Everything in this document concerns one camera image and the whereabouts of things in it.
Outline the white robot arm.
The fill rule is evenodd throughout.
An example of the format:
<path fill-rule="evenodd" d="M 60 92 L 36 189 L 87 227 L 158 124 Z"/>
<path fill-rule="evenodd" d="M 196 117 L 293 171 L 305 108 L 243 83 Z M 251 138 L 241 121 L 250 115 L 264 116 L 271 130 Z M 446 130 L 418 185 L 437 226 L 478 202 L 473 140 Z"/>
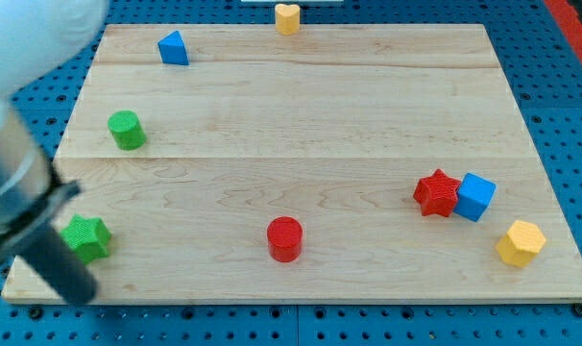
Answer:
<path fill-rule="evenodd" d="M 12 96 L 84 49 L 108 9 L 108 0 L 0 1 L 0 263 L 23 258 L 72 306 L 89 303 L 98 284 L 53 221 L 81 189 L 61 180 Z"/>

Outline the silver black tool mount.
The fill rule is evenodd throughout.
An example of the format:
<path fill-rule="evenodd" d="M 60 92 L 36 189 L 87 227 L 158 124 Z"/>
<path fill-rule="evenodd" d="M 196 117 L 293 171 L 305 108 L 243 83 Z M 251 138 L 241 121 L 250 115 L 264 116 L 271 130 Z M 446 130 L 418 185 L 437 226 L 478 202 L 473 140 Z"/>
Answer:
<path fill-rule="evenodd" d="M 81 189 L 64 183 L 13 109 L 0 117 L 0 263 L 53 230 L 60 210 Z"/>

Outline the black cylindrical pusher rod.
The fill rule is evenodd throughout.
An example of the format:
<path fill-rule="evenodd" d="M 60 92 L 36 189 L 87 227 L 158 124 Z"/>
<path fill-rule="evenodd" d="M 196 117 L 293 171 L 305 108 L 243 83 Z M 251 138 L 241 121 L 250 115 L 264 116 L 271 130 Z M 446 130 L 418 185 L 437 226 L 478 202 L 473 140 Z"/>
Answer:
<path fill-rule="evenodd" d="M 95 298 L 97 280 L 49 223 L 28 229 L 18 255 L 68 305 L 83 306 Z"/>

